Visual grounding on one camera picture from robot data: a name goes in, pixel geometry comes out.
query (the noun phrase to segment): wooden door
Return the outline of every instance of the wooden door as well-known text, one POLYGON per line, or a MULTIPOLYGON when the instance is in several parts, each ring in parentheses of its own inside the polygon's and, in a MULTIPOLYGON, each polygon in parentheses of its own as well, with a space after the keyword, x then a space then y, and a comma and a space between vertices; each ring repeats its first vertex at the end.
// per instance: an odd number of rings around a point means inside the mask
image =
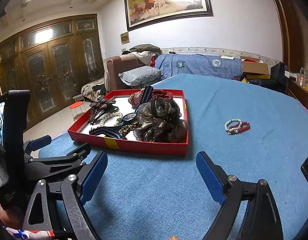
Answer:
POLYGON ((104 77, 98 32, 77 34, 75 38, 78 63, 84 75, 85 84, 104 77))
POLYGON ((59 86, 64 102, 63 107, 71 105, 73 96, 81 93, 85 80, 78 67, 75 53, 74 37, 66 37, 48 44, 49 60, 52 67, 52 77, 59 86))
MULTIPOLYGON (((25 82, 22 61, 19 56, 13 57, 0 65, 0 86, 2 94, 9 90, 28 89, 25 82)), ((27 110, 27 129, 37 123, 33 115, 33 110, 28 106, 27 110)))
POLYGON ((283 63, 299 73, 304 66, 304 48, 299 20, 293 0, 274 0, 281 25, 283 63))
POLYGON ((63 109, 61 89, 53 77, 46 44, 29 49, 21 55, 31 93, 30 106, 35 119, 40 122, 63 109))

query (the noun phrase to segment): screw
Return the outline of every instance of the screw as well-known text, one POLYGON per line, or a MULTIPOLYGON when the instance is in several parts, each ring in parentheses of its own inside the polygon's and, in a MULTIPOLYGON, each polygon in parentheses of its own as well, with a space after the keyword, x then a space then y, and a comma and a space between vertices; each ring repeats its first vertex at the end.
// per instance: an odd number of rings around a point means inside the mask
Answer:
POLYGON ((267 181, 264 180, 264 179, 261 179, 261 180, 259 181, 259 183, 260 183, 261 185, 263 185, 263 186, 266 186, 266 185, 267 185, 267 181))
POLYGON ((40 186, 43 186, 45 184, 45 179, 40 179, 38 182, 37 182, 37 185, 40 185, 40 186))
POLYGON ((237 178, 236 178, 235 175, 229 175, 229 176, 228 176, 228 179, 229 179, 230 181, 237 181, 237 178))
POLYGON ((71 174, 71 175, 69 175, 69 176, 67 177, 67 179, 68 179, 69 181, 73 181, 73 180, 76 179, 76 175, 75 175, 75 174, 71 174))

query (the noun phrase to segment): small framed picture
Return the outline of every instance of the small framed picture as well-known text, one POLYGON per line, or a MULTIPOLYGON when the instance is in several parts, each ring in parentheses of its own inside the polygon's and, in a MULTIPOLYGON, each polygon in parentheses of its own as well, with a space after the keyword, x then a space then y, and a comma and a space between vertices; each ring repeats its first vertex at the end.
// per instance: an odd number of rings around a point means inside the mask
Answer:
POLYGON ((128 36, 128 32, 121 34, 121 42, 122 44, 126 44, 130 42, 130 37, 128 36))

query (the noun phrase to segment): white pearl bracelet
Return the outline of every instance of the white pearl bracelet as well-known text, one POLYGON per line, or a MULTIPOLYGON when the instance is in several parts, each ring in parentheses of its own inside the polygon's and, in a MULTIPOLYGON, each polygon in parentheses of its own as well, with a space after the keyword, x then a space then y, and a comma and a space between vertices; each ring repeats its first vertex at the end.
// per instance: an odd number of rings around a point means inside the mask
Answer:
POLYGON ((224 128, 228 134, 231 134, 232 131, 235 131, 235 133, 238 133, 238 130, 241 128, 241 124, 242 124, 241 119, 231 119, 225 123, 224 128), (238 127, 228 129, 228 125, 232 122, 238 122, 239 123, 238 127))
MULTIPOLYGON (((106 123, 108 119, 110 119, 111 117, 115 117, 115 116, 118 116, 121 119, 123 118, 123 114, 121 112, 114 112, 114 113, 108 114, 100 121, 100 126, 104 126, 104 124, 106 123)), ((116 121, 113 126, 118 126, 119 124, 120 122, 116 121)))

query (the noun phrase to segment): logo patch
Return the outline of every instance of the logo patch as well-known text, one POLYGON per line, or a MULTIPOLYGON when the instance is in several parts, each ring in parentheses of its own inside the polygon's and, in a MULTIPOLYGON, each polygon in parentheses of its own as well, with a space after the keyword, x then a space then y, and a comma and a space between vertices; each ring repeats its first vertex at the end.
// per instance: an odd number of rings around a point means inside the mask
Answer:
POLYGON ((176 66, 177 66, 178 68, 183 68, 183 67, 185 67, 185 62, 179 60, 178 62, 176 62, 176 66))
POLYGON ((220 67, 221 64, 222 64, 222 61, 219 60, 219 59, 214 59, 214 60, 212 61, 212 64, 213 64, 214 67, 220 67))

